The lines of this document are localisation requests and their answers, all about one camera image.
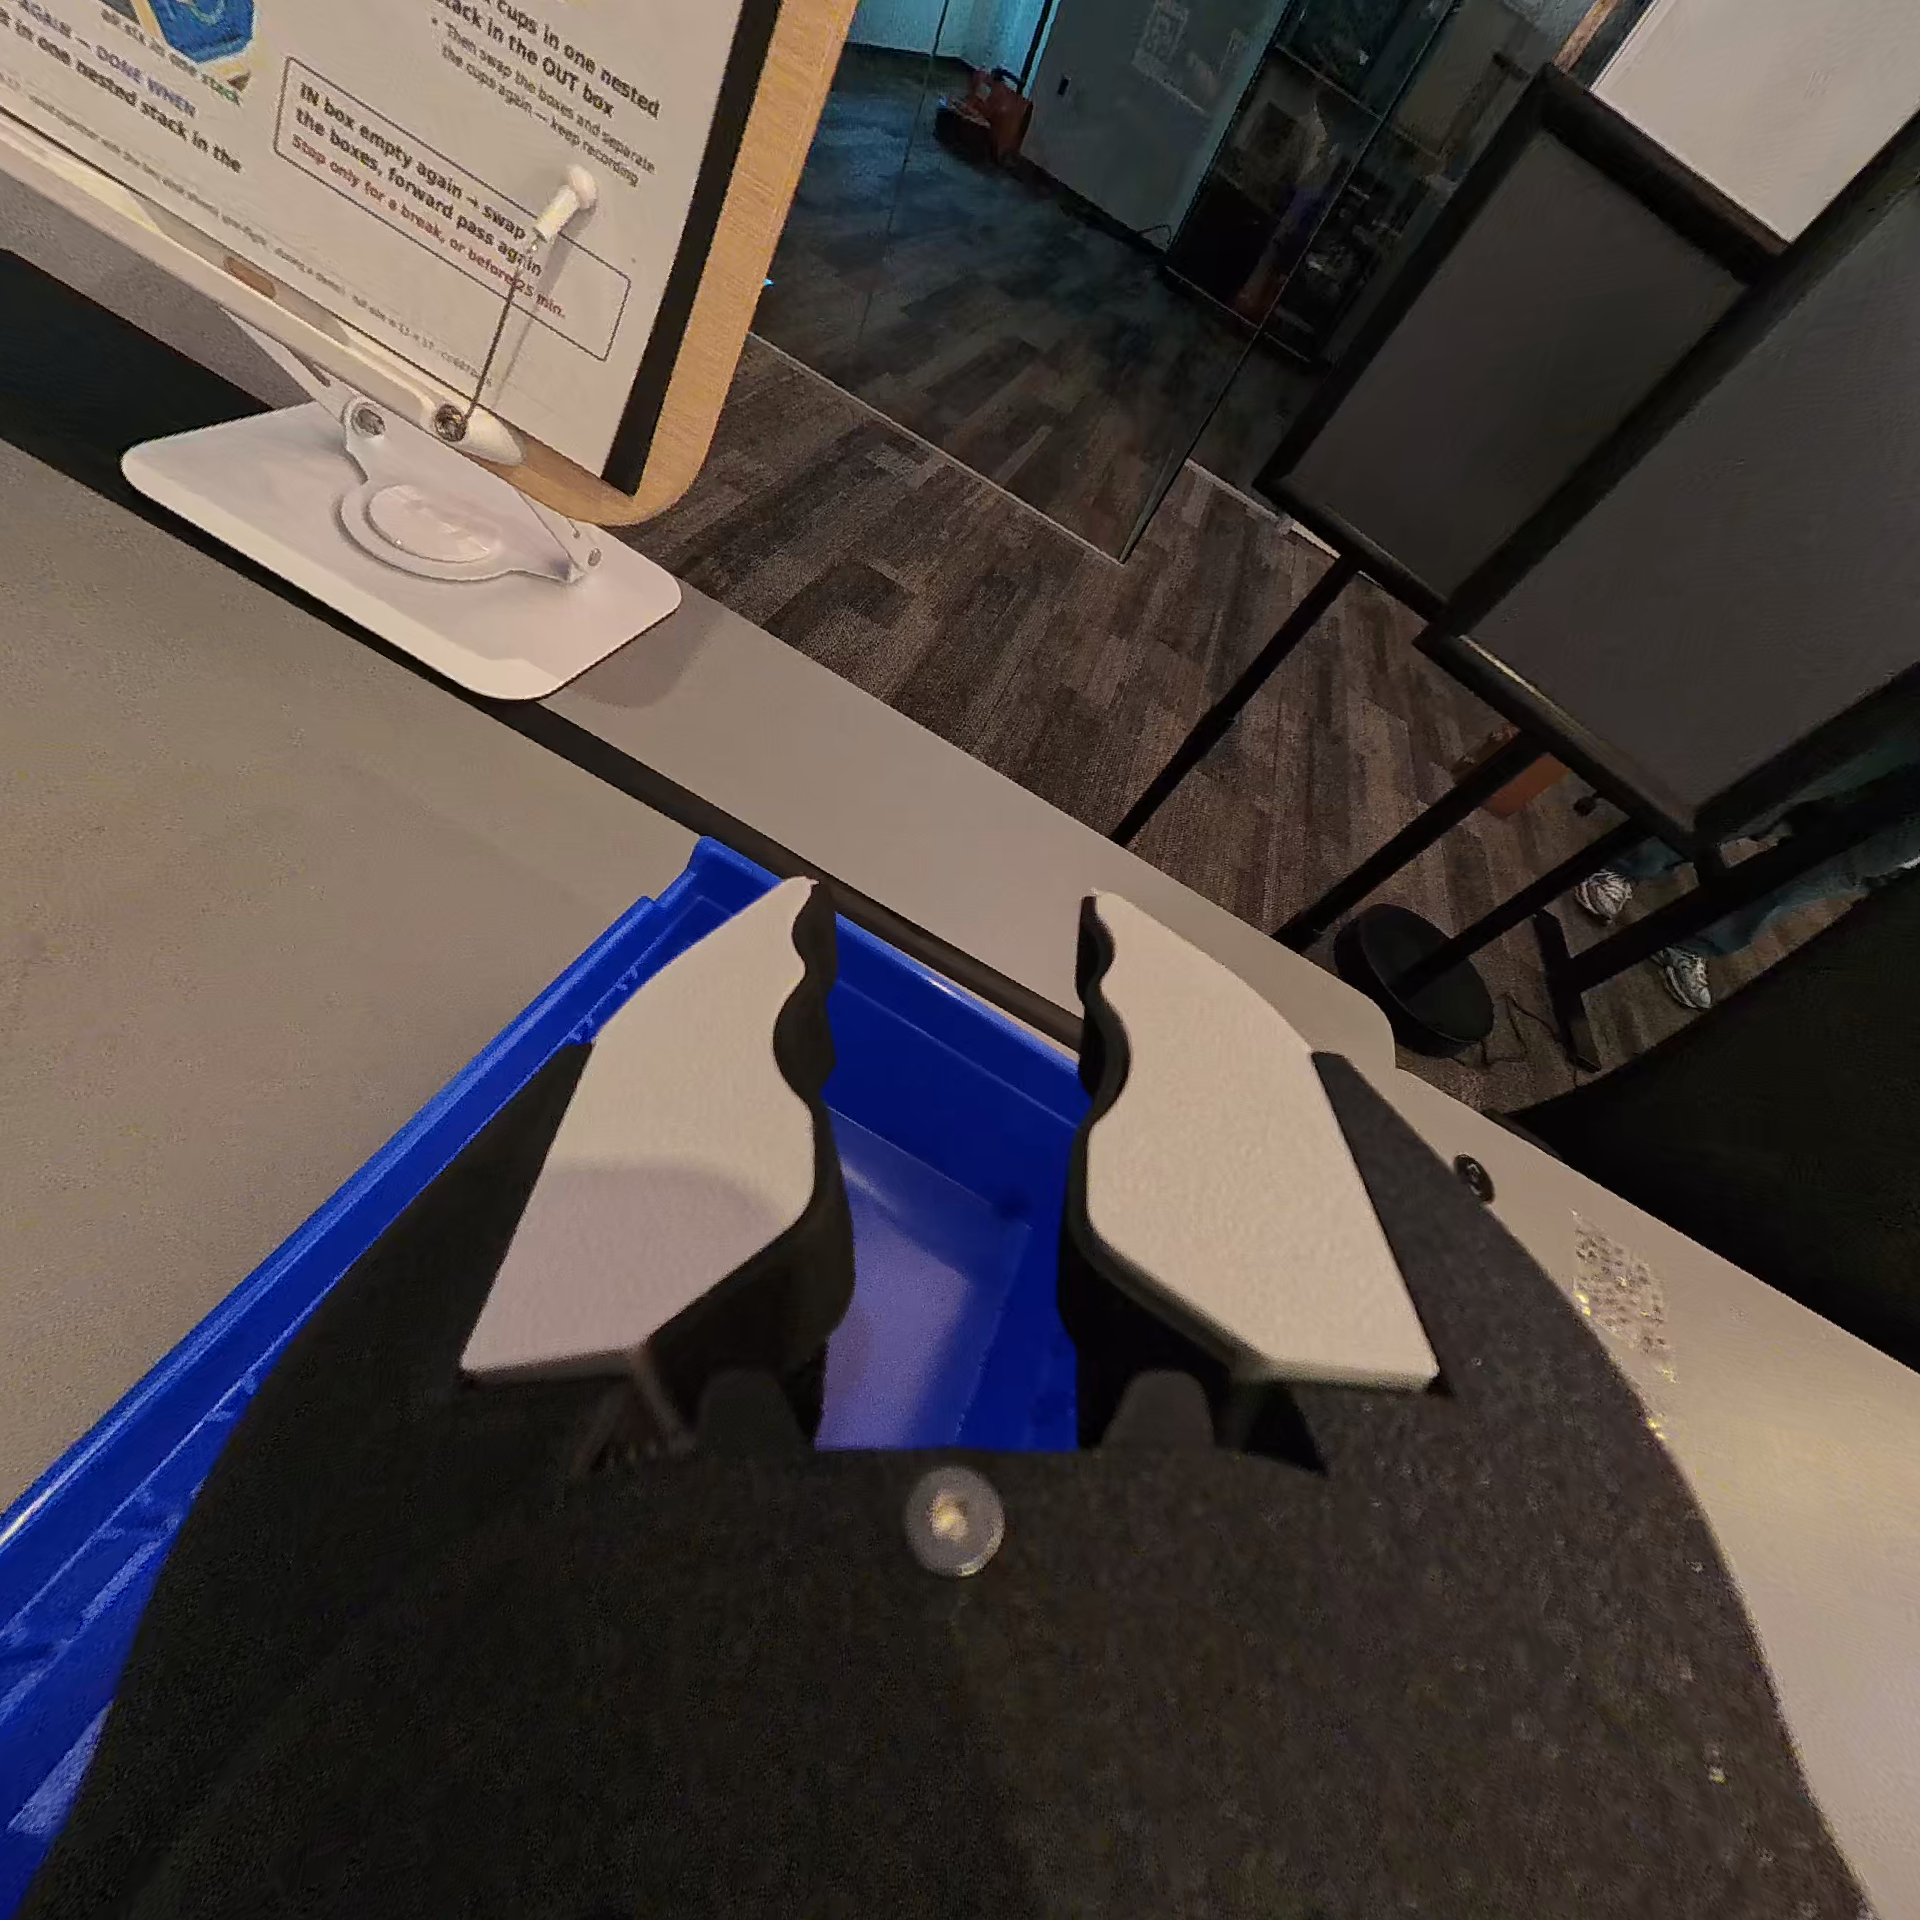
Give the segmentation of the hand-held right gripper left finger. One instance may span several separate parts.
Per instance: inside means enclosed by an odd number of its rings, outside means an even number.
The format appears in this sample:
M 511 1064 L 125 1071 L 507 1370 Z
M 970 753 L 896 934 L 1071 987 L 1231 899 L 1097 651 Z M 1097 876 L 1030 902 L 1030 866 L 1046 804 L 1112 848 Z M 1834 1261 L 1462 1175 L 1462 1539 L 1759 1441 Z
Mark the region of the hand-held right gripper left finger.
M 696 1416 L 711 1378 L 833 1397 L 843 1162 L 833 1082 L 839 911 L 780 876 L 591 1037 L 466 1321 L 466 1379 L 630 1378 Z

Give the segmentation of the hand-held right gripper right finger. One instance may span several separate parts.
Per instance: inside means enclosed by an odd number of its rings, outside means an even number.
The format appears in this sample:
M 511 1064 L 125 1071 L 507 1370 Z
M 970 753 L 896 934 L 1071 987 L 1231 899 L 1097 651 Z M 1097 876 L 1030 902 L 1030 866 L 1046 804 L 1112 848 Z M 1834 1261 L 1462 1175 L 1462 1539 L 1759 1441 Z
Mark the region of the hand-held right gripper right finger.
M 1080 899 L 1071 987 L 1080 1434 L 1103 1434 L 1136 1378 L 1193 1378 L 1212 1434 L 1260 1434 L 1291 1379 L 1429 1394 L 1439 1360 L 1335 1117 L 1335 1060 L 1134 899 Z

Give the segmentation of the blue plastic bin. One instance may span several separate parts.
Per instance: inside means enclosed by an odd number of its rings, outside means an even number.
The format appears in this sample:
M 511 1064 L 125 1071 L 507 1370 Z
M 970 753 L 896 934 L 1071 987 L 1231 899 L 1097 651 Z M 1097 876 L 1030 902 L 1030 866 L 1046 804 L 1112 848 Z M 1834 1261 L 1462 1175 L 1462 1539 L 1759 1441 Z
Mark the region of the blue plastic bin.
M 775 887 L 696 842 L 551 975 L 305 1236 L 288 1236 L 72 1450 L 0 1521 L 0 1912 L 72 1807 L 131 1618 L 236 1416 L 343 1269 L 569 1037 Z M 858 1306 L 833 1335 L 819 1450 L 1071 1450 L 1054 1321 L 1071 1060 L 918 959 L 839 921 L 833 1130 L 858 1204 Z

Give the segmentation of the black round stand base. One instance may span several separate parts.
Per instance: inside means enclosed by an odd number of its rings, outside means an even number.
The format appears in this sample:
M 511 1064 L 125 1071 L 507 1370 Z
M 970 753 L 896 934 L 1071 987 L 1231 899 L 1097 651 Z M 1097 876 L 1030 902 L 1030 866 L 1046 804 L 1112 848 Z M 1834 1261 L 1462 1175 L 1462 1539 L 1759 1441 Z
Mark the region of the black round stand base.
M 1370 902 L 1335 934 L 1335 975 L 1383 1006 L 1411 1060 L 1463 1060 L 1494 1037 L 1494 987 L 1478 966 L 1429 975 L 1453 946 L 1411 902 Z

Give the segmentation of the clear crinkled plastic piece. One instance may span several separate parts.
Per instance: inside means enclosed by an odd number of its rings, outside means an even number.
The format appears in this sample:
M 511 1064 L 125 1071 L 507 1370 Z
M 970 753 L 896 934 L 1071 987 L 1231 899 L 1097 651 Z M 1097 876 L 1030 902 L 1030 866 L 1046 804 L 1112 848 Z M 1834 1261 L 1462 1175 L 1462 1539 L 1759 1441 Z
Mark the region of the clear crinkled plastic piece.
M 1604 1226 L 1564 1217 L 1564 1261 L 1573 1261 L 1573 1313 L 1591 1335 L 1607 1335 L 1633 1370 L 1655 1370 L 1659 1379 L 1673 1379 L 1670 1360 L 1670 1286 Z

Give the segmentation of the black flat mat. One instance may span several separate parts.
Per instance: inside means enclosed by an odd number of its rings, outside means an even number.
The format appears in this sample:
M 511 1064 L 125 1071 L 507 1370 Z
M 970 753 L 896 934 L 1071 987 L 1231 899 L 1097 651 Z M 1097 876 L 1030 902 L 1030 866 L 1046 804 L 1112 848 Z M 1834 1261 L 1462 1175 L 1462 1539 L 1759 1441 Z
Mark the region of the black flat mat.
M 125 485 L 125 452 L 260 411 L 260 392 L 0 252 L 0 446 L 125 502 L 131 523 L 171 523 Z

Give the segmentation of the printed instruction sign board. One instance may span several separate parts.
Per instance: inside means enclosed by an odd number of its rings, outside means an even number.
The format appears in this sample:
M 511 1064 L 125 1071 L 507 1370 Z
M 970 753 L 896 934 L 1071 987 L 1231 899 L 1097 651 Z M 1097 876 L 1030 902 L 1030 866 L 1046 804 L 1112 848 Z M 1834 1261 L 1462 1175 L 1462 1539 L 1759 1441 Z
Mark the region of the printed instruction sign board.
M 638 492 L 775 0 L 7 0 L 0 108 Z

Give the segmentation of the orange object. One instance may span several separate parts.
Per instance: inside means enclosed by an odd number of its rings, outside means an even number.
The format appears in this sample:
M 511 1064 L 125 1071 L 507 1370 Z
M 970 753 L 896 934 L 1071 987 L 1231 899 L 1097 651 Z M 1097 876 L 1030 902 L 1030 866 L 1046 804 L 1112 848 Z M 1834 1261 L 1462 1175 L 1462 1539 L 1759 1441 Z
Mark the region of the orange object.
M 1025 150 L 1025 137 L 1030 137 L 1025 76 L 1011 67 L 970 67 L 970 84 L 930 108 L 930 137 L 959 155 L 1010 171 Z

